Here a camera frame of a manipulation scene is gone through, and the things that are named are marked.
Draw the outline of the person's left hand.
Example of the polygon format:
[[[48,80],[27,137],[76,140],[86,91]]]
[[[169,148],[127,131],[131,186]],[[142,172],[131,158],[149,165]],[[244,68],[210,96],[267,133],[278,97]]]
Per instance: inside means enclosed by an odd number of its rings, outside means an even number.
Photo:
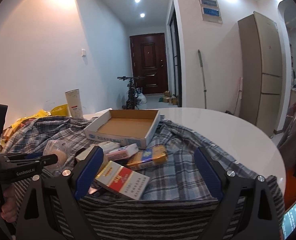
[[[3,193],[6,202],[1,207],[1,217],[8,223],[13,223],[17,219],[17,205],[15,197],[15,187],[13,184],[8,186]]]

